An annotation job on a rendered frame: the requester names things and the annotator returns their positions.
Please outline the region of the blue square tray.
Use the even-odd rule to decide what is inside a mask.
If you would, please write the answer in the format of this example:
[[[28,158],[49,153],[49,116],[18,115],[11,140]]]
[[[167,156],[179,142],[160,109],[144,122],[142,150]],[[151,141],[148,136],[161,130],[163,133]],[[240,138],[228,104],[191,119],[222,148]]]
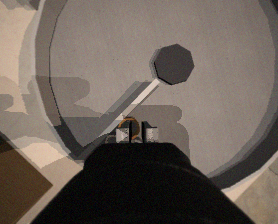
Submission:
[[[36,10],[38,10],[40,0],[27,0]]]

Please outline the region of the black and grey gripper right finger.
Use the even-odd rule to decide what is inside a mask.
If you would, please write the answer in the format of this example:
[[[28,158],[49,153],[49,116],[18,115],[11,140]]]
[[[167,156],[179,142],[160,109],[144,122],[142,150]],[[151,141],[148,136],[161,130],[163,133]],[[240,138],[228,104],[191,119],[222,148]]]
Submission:
[[[158,143],[158,128],[147,121],[141,121],[141,135],[143,143]]]

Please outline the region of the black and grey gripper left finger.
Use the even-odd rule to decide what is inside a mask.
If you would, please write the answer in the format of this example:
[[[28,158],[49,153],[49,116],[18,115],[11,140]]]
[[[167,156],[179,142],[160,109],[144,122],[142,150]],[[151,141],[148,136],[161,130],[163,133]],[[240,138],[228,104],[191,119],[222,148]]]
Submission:
[[[131,143],[132,121],[126,121],[123,127],[116,128],[116,143]]]

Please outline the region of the bronze bushing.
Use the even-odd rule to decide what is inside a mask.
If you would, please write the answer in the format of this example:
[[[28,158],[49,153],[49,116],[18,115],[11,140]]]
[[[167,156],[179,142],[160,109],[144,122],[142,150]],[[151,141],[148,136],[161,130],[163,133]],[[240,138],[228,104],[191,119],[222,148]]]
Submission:
[[[127,117],[127,118],[124,118],[124,119],[119,123],[118,127],[122,127],[123,122],[125,122],[127,120],[131,120],[131,121],[135,122],[136,125],[137,125],[137,130],[136,130],[135,133],[132,134],[132,139],[136,138],[138,136],[139,132],[140,132],[140,126],[139,126],[138,121],[135,118],[132,118],[132,117]]]

